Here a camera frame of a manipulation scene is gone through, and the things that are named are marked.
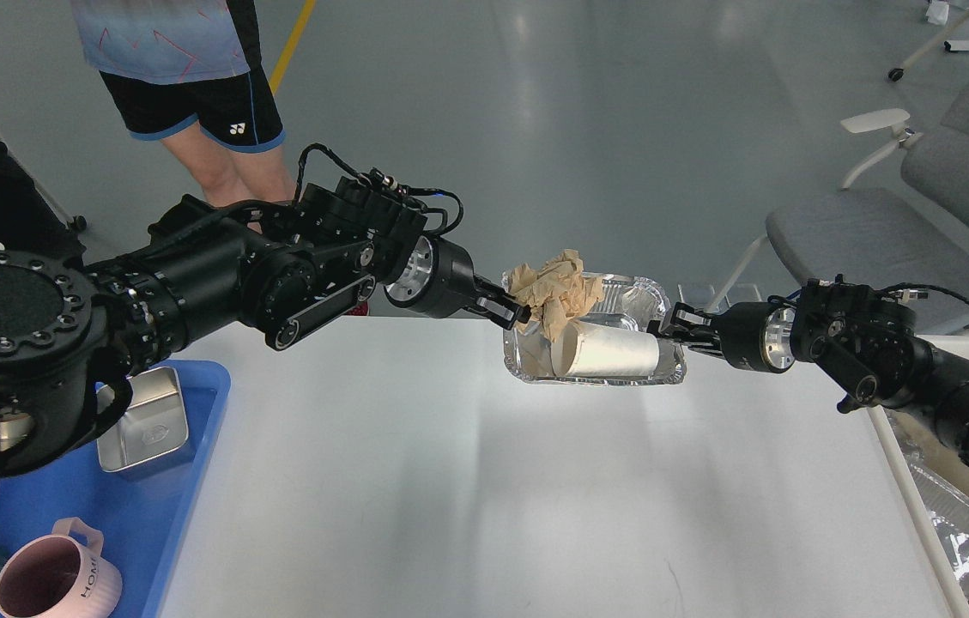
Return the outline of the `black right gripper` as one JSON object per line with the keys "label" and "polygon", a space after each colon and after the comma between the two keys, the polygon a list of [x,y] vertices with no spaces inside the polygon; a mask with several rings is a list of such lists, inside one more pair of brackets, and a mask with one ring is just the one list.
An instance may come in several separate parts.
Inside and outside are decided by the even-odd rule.
{"label": "black right gripper", "polygon": [[666,322],[650,321],[646,333],[725,359],[734,368],[782,374],[795,361],[790,345],[795,318],[794,306],[771,302],[742,302],[717,316],[676,302]]}

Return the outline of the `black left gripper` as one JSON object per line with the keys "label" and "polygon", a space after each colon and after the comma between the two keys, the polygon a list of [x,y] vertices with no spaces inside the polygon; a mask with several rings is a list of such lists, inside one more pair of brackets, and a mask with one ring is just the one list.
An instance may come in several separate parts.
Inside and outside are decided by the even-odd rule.
{"label": "black left gripper", "polygon": [[397,281],[385,286],[385,297],[397,308],[444,319],[464,310],[511,331],[524,327],[530,306],[487,278],[475,276],[467,250],[438,236],[422,235]]}

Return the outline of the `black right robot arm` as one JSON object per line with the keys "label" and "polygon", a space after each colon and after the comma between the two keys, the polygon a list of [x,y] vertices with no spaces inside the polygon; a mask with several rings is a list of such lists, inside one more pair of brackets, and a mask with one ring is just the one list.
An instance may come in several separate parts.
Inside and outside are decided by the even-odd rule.
{"label": "black right robot arm", "polygon": [[790,297],[717,314],[677,302],[646,329],[747,371],[782,374],[795,361],[815,363],[845,392],[842,414],[872,406],[907,412],[969,467],[969,360],[913,333],[907,301],[930,290],[809,279]]}

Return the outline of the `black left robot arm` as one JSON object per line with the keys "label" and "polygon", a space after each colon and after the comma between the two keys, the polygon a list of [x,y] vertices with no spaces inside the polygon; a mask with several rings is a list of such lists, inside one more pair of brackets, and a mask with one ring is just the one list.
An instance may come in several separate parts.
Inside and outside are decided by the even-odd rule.
{"label": "black left robot arm", "polygon": [[[342,169],[333,191],[302,180],[312,152]],[[462,211],[427,198],[451,191],[359,171],[320,143],[297,161],[294,196],[217,209],[193,196],[150,227],[137,251],[76,269],[0,250],[0,478],[40,469],[114,427],[130,377],[239,322],[276,351],[369,300],[501,329],[530,309],[474,271],[445,236]]]}

